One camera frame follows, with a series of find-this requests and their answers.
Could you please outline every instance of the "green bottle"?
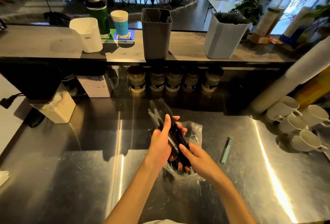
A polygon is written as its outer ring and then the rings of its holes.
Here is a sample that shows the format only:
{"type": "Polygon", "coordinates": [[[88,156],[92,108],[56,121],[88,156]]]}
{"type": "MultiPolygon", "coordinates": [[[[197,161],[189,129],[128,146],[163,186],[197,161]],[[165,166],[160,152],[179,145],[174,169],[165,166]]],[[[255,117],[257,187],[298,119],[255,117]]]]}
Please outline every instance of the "green bottle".
{"type": "Polygon", "coordinates": [[[90,17],[97,19],[101,37],[107,37],[110,34],[110,22],[106,1],[107,0],[85,0],[90,17]]]}

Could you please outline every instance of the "countertop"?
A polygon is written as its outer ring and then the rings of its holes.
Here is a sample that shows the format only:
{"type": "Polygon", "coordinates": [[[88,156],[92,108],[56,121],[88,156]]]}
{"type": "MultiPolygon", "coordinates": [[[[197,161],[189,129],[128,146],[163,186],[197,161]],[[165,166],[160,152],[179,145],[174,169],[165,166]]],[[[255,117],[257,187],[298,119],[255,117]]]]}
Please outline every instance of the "countertop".
{"type": "MultiPolygon", "coordinates": [[[[278,68],[296,61],[291,53],[273,44],[240,43],[230,59],[208,59],[203,46],[205,32],[172,31],[169,54],[165,61],[198,63],[222,67],[257,66],[278,68]]],[[[69,28],[53,26],[9,25],[0,33],[2,58],[69,58],[103,59],[118,64],[153,63],[146,61],[143,51],[142,30],[135,31],[134,44],[104,43],[102,51],[86,54],[69,28]]]]}
{"type": "MultiPolygon", "coordinates": [[[[147,113],[160,96],[181,121],[203,125],[202,147],[234,181],[258,223],[330,219],[330,163],[322,153],[295,152],[277,126],[248,115],[227,115],[225,93],[127,94],[85,98],[68,124],[45,119],[22,126],[1,156],[10,179],[0,188],[6,224],[101,224],[136,173],[150,144],[147,113]],[[227,162],[219,163],[227,137],[227,162]]],[[[177,180],[161,171],[139,223],[171,219],[188,224],[228,223],[208,182],[177,180]]]]}

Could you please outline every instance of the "blue paper cup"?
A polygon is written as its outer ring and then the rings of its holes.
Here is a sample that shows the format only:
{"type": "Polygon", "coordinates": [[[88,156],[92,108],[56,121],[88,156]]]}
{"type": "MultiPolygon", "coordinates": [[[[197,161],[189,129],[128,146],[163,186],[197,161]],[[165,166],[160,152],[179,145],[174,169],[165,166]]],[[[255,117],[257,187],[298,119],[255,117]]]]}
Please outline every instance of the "blue paper cup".
{"type": "Polygon", "coordinates": [[[128,13],[123,10],[115,10],[111,12],[111,18],[117,34],[124,36],[128,34],[128,13]]]}

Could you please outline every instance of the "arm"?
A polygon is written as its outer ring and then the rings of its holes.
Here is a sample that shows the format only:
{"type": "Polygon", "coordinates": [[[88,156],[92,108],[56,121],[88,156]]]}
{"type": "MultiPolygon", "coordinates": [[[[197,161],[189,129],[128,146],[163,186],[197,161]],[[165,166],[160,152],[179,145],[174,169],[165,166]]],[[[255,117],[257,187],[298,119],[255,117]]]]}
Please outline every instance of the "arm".
{"type": "MultiPolygon", "coordinates": [[[[177,122],[183,135],[187,129],[177,122]]],[[[171,146],[168,144],[168,131],[171,118],[167,114],[162,132],[158,129],[152,134],[149,150],[130,185],[113,208],[103,224],[137,224],[151,188],[161,168],[166,164],[171,146]]]]}
{"type": "Polygon", "coordinates": [[[181,144],[179,147],[196,173],[208,180],[220,193],[230,224],[256,224],[235,186],[212,158],[194,144],[189,143],[190,151],[181,144]]]}

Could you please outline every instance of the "hand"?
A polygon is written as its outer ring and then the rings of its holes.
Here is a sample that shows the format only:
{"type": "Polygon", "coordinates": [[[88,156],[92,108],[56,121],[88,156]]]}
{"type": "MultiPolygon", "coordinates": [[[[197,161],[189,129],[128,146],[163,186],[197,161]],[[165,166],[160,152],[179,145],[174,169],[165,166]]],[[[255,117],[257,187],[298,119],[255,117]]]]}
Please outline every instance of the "hand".
{"type": "Polygon", "coordinates": [[[211,184],[215,183],[217,177],[223,174],[219,166],[201,147],[189,143],[190,151],[182,144],[179,145],[179,148],[190,161],[195,172],[208,180],[211,184]]]}
{"type": "MultiPolygon", "coordinates": [[[[178,120],[179,116],[173,116],[175,120],[178,120]]],[[[176,122],[179,129],[183,135],[186,134],[187,129],[183,128],[180,122],[176,122]]],[[[171,155],[172,147],[168,143],[168,131],[171,128],[171,118],[168,114],[165,115],[165,122],[163,130],[155,129],[152,137],[151,143],[146,157],[148,162],[155,164],[157,169],[161,169],[167,162],[168,158],[171,155]]]]}

